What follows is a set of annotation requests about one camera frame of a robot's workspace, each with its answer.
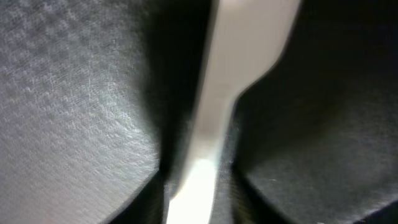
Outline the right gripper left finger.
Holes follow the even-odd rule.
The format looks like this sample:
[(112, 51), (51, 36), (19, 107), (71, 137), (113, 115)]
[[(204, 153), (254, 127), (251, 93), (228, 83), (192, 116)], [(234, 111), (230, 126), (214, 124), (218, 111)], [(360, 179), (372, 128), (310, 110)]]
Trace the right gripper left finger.
[(109, 224), (161, 224), (163, 213), (164, 176), (158, 171)]

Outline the white plastic spoon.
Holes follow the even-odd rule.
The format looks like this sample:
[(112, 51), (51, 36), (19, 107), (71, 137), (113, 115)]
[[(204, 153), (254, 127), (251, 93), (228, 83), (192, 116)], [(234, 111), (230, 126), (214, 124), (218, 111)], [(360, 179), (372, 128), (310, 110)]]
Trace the white plastic spoon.
[(210, 221), (234, 104), (277, 63), (299, 7), (299, 0), (212, 3), (193, 126), (167, 224)]

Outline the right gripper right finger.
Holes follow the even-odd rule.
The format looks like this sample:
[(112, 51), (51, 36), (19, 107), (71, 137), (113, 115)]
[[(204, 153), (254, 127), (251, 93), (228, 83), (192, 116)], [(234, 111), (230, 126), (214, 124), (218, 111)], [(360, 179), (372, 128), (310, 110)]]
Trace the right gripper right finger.
[(289, 224), (269, 205), (233, 165), (231, 171), (231, 206), (234, 224)]

